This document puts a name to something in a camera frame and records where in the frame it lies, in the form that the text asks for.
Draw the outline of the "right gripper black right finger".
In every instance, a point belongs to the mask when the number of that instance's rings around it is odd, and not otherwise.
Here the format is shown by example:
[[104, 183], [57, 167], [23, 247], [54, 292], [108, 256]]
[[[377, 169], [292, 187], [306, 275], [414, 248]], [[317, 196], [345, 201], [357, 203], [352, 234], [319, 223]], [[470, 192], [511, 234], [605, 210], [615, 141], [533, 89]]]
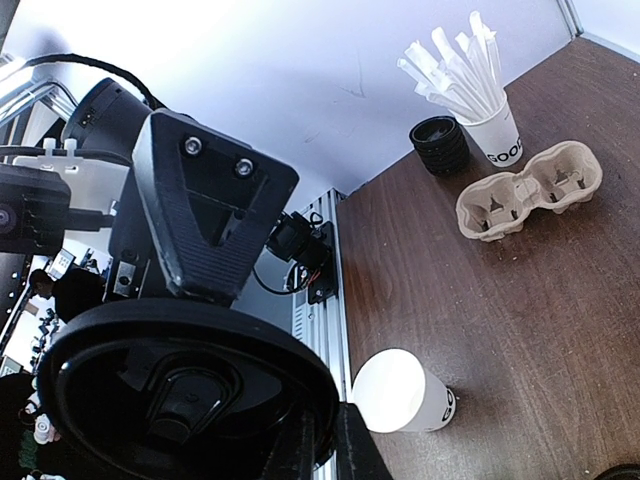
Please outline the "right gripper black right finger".
[[335, 433], [338, 479], [393, 479], [355, 404], [340, 404]]

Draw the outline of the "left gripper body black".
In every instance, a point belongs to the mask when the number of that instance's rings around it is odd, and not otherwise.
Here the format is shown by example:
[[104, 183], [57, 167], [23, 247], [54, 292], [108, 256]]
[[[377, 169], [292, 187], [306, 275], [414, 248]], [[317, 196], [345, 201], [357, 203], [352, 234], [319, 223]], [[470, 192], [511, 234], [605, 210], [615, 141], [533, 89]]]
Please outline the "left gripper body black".
[[151, 110], [110, 78], [85, 95], [67, 122], [62, 138], [75, 140], [82, 157], [126, 174], [114, 196], [118, 210], [108, 240], [113, 258], [108, 280], [111, 296], [133, 296], [136, 287], [144, 297], [199, 296], [195, 284], [168, 275], [164, 255], [170, 245], [158, 243], [148, 218], [151, 205], [144, 202], [156, 180], [153, 162], [161, 155], [169, 163], [160, 173], [186, 179], [178, 171], [186, 158], [184, 142], [199, 127], [188, 115], [167, 108]]

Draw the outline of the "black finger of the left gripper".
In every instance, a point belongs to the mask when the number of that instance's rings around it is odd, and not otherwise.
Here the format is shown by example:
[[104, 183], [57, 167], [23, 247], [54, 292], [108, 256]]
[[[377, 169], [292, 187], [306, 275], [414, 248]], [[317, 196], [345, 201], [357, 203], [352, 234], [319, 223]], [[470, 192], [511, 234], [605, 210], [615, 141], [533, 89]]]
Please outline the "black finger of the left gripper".
[[299, 182], [295, 169], [167, 109], [144, 120], [132, 159], [167, 289], [231, 305]]

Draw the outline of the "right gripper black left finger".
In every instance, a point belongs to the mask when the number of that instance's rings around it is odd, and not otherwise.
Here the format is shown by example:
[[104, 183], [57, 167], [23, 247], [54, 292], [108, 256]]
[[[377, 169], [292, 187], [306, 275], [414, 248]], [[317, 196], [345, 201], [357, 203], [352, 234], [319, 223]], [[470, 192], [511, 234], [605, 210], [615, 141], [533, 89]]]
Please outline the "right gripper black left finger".
[[[350, 478], [349, 404], [340, 404], [329, 429], [329, 457], [335, 457], [334, 479]], [[320, 454], [316, 452], [315, 414], [295, 404], [282, 423], [260, 479], [313, 479]]]

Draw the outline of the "white paper coffee cup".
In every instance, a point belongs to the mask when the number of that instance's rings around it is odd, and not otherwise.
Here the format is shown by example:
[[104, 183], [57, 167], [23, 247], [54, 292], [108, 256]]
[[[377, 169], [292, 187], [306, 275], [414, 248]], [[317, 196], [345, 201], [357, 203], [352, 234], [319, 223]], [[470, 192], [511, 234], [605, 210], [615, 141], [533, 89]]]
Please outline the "white paper coffee cup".
[[399, 348], [380, 351], [363, 364], [352, 400], [368, 430], [379, 434], [440, 430], [456, 411], [452, 390]]

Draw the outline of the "black coffee cup lid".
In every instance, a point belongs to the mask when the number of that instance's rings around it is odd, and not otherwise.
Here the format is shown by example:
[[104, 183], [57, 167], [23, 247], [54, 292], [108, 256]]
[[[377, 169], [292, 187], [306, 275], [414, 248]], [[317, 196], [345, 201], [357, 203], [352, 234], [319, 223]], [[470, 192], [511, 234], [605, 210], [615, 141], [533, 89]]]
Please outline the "black coffee cup lid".
[[243, 312], [117, 301], [72, 320], [37, 373], [43, 412], [110, 479], [260, 479], [295, 404], [316, 417], [319, 467], [339, 397], [306, 345]]

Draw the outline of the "brown cardboard cup carrier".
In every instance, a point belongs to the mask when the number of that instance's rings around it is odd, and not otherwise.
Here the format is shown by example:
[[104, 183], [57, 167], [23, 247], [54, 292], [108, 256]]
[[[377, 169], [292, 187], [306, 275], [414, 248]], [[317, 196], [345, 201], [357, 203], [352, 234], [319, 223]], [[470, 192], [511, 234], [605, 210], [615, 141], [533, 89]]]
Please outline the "brown cardboard cup carrier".
[[456, 202], [458, 228], [471, 240], [500, 240], [521, 231], [535, 209], [561, 214], [590, 201], [602, 180], [592, 150], [563, 141], [532, 157], [518, 173], [497, 173], [467, 186]]

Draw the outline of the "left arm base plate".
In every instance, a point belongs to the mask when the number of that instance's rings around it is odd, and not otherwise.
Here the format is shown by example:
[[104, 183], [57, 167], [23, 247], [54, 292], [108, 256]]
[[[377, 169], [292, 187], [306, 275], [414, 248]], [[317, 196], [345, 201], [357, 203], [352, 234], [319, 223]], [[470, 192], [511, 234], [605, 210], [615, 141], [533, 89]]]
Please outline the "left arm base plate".
[[299, 212], [281, 213], [266, 241], [267, 251], [281, 261], [293, 263], [284, 282], [284, 289], [268, 286], [252, 274], [258, 285], [276, 296], [305, 293], [307, 303], [320, 304], [337, 294], [337, 247], [334, 224], [317, 212], [308, 218]]

